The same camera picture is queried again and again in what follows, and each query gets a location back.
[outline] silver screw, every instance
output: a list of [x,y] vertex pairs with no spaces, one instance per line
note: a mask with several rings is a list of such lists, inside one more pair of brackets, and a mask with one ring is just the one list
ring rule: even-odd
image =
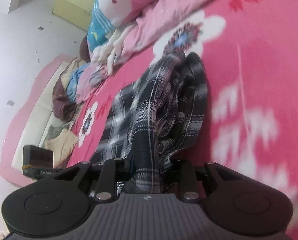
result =
[[96,198],[99,200],[108,200],[111,196],[112,195],[109,192],[100,192],[96,195]]
[[199,197],[199,194],[197,192],[188,191],[184,194],[184,198],[187,200],[194,200]]

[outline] pink bedspread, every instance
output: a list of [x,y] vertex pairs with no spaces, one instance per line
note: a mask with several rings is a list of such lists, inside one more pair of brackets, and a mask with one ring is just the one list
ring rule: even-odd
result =
[[200,138],[182,155],[284,192],[294,205],[288,232],[298,240],[298,0],[214,0],[189,16],[89,98],[68,165],[92,156],[116,93],[179,44],[201,55],[210,91]]

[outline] plaid fabric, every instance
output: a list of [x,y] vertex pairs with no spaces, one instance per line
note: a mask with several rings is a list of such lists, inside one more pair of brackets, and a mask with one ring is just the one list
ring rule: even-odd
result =
[[165,55],[116,95],[92,163],[132,156],[133,178],[123,191],[162,192],[170,158],[195,142],[206,103],[207,83],[199,56]]

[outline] blue cloth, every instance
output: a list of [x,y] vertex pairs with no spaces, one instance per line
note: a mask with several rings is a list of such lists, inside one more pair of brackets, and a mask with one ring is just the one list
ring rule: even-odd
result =
[[115,29],[110,20],[100,10],[99,0],[95,0],[87,35],[89,51],[92,53],[95,47],[104,44],[107,41],[105,35]]
[[85,68],[89,66],[89,64],[90,63],[87,63],[85,65],[78,67],[70,75],[70,80],[69,80],[66,93],[71,103],[76,102],[76,93],[77,93],[77,85],[78,85],[79,78],[83,73],[83,71],[85,70]]

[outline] cushioned headboard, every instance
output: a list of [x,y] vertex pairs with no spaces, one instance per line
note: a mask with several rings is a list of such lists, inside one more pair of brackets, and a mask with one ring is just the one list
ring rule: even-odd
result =
[[0,175],[17,186],[30,184],[22,174],[23,146],[41,146],[50,125],[62,122],[53,114],[52,90],[62,71],[73,60],[60,54],[37,76],[25,105],[9,125],[1,152]]

